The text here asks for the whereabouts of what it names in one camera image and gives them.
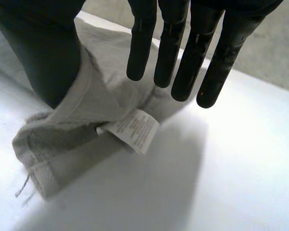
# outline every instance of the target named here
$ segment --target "black rubber finger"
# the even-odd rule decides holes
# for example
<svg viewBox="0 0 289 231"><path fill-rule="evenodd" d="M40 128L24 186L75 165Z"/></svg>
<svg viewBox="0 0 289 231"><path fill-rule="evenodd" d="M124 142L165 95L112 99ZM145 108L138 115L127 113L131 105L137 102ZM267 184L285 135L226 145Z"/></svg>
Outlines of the black rubber finger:
<svg viewBox="0 0 289 231"><path fill-rule="evenodd" d="M126 74L129 79L140 80L147 64L152 36L156 23L156 0L129 0L134 15L134 26L131 30L131 51Z"/></svg>
<svg viewBox="0 0 289 231"><path fill-rule="evenodd" d="M158 0L164 28L160 37L154 83L166 88L171 82L185 29L189 0Z"/></svg>
<svg viewBox="0 0 289 231"><path fill-rule="evenodd" d="M172 97L186 101L193 89L223 10L191 5L191 32L171 89Z"/></svg>
<svg viewBox="0 0 289 231"><path fill-rule="evenodd" d="M186 19L176 25L164 23L160 45L158 50L158 61L154 73L154 83L160 88L170 85L174 66L184 33Z"/></svg>
<svg viewBox="0 0 289 231"><path fill-rule="evenodd" d="M246 38L263 19L264 17L246 18L226 12L220 40L197 95L200 107L210 108L215 104Z"/></svg>
<svg viewBox="0 0 289 231"><path fill-rule="evenodd" d="M145 73L155 22L156 16L155 18L146 20L135 19L134 26L131 30L131 51L126 71L128 78L131 80L138 81Z"/></svg>

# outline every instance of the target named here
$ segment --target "care label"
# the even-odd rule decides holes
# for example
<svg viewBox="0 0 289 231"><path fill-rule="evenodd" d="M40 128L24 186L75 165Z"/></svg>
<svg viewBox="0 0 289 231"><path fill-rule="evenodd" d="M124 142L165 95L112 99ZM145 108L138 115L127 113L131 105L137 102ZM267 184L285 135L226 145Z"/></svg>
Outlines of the care label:
<svg viewBox="0 0 289 231"><path fill-rule="evenodd" d="M98 134L109 131L139 154L145 154L158 130L159 123L146 112L136 109L123 120L96 128Z"/></svg>

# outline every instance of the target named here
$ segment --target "gray towel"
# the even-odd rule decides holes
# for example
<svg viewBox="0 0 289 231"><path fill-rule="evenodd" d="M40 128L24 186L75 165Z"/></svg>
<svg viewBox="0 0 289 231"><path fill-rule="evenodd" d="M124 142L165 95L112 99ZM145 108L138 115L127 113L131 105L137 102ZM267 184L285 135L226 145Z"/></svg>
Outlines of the gray towel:
<svg viewBox="0 0 289 231"><path fill-rule="evenodd" d="M86 47L81 50L76 81L55 110L32 116L13 140L17 158L44 198L118 150L131 151L109 133L98 136L97 125L121 120L135 108L161 122L185 105L171 99L170 88L154 87L156 47L152 46L144 78L133 82L125 74L130 35L96 28L79 19L76 25ZM0 41L5 43L2 35ZM13 55L9 49L0 52L0 70L32 90ZM12 70L6 68L9 63ZM22 74L15 78L13 69Z"/></svg>

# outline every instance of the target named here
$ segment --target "gray wall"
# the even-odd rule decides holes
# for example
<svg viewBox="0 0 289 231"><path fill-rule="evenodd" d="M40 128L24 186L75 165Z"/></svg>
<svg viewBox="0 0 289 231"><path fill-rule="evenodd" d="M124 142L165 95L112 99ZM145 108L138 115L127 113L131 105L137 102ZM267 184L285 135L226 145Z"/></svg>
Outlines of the gray wall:
<svg viewBox="0 0 289 231"><path fill-rule="evenodd" d="M83 10L128 28L133 25L133 15L127 0L87 0ZM155 38L160 37L162 28L163 20L158 10ZM213 55L221 29L222 21L208 51L208 58ZM188 18L182 46L186 44L189 30ZM248 38L234 67L289 90L289 0L268 15Z"/></svg>

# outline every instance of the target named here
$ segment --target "white table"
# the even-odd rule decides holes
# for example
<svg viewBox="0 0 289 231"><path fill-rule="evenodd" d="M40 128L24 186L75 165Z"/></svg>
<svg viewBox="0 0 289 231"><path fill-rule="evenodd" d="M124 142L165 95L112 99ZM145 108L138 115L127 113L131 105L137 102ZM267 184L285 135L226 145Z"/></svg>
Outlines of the white table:
<svg viewBox="0 0 289 231"><path fill-rule="evenodd" d="M50 202L31 181L16 199L26 171L11 140L45 108L0 76L0 231L289 230L289 92L232 70L215 106L173 115L147 156L115 154Z"/></svg>

